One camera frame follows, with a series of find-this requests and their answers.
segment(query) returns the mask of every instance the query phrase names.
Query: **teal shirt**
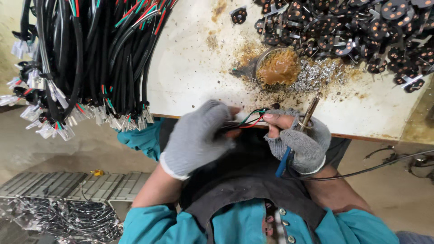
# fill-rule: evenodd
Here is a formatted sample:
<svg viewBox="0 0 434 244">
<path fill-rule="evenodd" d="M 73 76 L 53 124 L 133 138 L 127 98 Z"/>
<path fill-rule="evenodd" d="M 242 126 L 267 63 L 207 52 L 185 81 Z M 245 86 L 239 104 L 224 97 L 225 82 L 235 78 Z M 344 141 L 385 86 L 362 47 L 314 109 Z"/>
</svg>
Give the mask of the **teal shirt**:
<svg viewBox="0 0 434 244">
<path fill-rule="evenodd" d="M 396 235 L 378 217 L 362 210 L 327 214 L 315 230 L 322 244 L 399 244 Z M 266 215 L 264 200 L 255 198 L 233 204 L 226 212 L 218 211 L 212 218 L 216 244 L 266 243 L 262 231 Z M 304 220 L 289 211 L 280 215 L 288 221 L 284 226 L 296 244 L 313 244 Z M 176 214 L 166 205 L 131 209 L 124 222 L 120 244 L 145 243 L 206 243 L 207 237 L 186 212 Z"/>
</svg>

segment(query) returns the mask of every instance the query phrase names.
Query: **gray glove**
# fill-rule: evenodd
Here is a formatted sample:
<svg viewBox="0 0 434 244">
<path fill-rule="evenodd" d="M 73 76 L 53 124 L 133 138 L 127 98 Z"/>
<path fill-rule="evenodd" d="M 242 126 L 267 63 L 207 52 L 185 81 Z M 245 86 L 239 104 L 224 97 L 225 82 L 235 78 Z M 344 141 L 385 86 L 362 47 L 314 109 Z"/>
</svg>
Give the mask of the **gray glove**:
<svg viewBox="0 0 434 244">
<path fill-rule="evenodd" d="M 164 171 L 185 180 L 193 170 L 234 148 L 235 143 L 229 138 L 214 139 L 215 132 L 231 119 L 228 106 L 217 100 L 209 100 L 198 110 L 182 116 L 160 156 Z"/>
<path fill-rule="evenodd" d="M 270 114 L 291 115 L 295 120 L 289 129 L 282 130 L 280 137 L 269 138 L 264 136 L 270 145 L 272 154 L 279 160 L 283 158 L 286 147 L 289 146 L 295 152 L 292 167 L 300 174 L 313 174 L 318 172 L 324 165 L 326 151 L 330 146 L 332 135 L 329 129 L 321 121 L 311 117 L 313 126 L 305 129 L 305 133 L 298 132 L 295 127 L 298 124 L 300 112 L 294 109 L 270 110 Z"/>
</svg>

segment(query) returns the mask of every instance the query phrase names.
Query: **concrete floor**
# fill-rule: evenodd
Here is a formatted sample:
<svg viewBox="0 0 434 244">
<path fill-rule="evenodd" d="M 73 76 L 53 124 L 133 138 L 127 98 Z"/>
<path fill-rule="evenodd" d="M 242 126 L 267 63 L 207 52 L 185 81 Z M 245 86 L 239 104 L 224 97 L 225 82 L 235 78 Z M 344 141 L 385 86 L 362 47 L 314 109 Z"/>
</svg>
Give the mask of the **concrete floor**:
<svg viewBox="0 0 434 244">
<path fill-rule="evenodd" d="M 86 120 L 74 127 L 76 137 L 69 142 L 61 137 L 43 139 L 29 122 L 19 117 L 23 109 L 0 114 L 0 183 L 19 172 L 76 171 L 101 169 L 111 173 L 152 172 L 156 162 L 116 139 L 116 132 L 105 124 Z M 380 152 L 363 161 L 370 152 L 389 144 L 354 140 L 341 162 L 339 171 L 347 174 L 381 163 L 390 155 Z M 412 153 L 433 146 L 398 144 L 398 153 Z M 371 205 L 394 231 L 413 231 L 434 236 L 434 185 L 406 172 L 407 162 L 347 178 L 353 188 Z"/>
</svg>

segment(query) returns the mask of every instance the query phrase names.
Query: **person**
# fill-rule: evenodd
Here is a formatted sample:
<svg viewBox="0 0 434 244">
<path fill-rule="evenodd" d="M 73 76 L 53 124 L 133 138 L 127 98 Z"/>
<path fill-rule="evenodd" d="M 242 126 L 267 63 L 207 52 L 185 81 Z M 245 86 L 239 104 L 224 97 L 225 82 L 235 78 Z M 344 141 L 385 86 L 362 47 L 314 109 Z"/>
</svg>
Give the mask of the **person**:
<svg viewBox="0 0 434 244">
<path fill-rule="evenodd" d="M 336 176 L 325 160 L 326 125 L 312 117 L 301 133 L 294 130 L 299 111 L 269 110 L 265 139 L 240 130 L 220 133 L 238 112 L 210 100 L 176 123 L 119 243 L 399 243 L 345 179 L 275 176 L 287 146 L 295 151 L 290 167 L 300 175 Z"/>
</svg>

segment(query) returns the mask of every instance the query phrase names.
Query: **black cord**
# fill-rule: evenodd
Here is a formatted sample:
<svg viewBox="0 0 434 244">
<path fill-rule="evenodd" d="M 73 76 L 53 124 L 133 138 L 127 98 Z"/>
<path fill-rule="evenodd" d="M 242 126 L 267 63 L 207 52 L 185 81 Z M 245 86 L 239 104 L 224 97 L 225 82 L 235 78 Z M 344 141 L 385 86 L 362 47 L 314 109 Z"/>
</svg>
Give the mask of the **black cord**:
<svg viewBox="0 0 434 244">
<path fill-rule="evenodd" d="M 340 176 L 327 177 L 327 178 L 304 178 L 304 177 L 297 177 L 297 176 L 293 175 L 292 178 L 285 177 L 284 179 L 301 180 L 301 181 L 329 181 L 329 180 L 342 179 L 342 178 L 346 178 L 346 177 L 350 177 L 350 176 L 366 173 L 366 172 L 372 171 L 374 169 L 382 168 L 382 167 L 387 166 L 387 165 L 392 165 L 392 164 L 394 164 L 394 163 L 396 163 L 398 161 L 401 161 L 403 159 L 411 158 L 411 157 L 414 157 L 414 156 L 417 156 L 417 155 L 421 155 L 421 154 L 425 154 L 425 153 L 429 153 L 429 152 L 434 152 L 434 150 L 429 150 L 429 151 L 425 151 L 425 152 L 419 152 L 419 153 L 414 153 L 414 154 L 411 154 L 411 155 L 403 156 L 403 157 L 400 157 L 398 159 L 392 160 L 390 162 L 384 163 L 382 165 L 377 165 L 377 166 L 374 166 L 374 167 L 371 167 L 371 168 L 368 168 L 368 169 L 364 169 L 364 170 L 361 170 L 361 171 L 358 171 L 358 172 L 354 172 L 354 173 L 351 173 L 351 174 L 347 174 L 347 175 L 340 175 Z"/>
</svg>

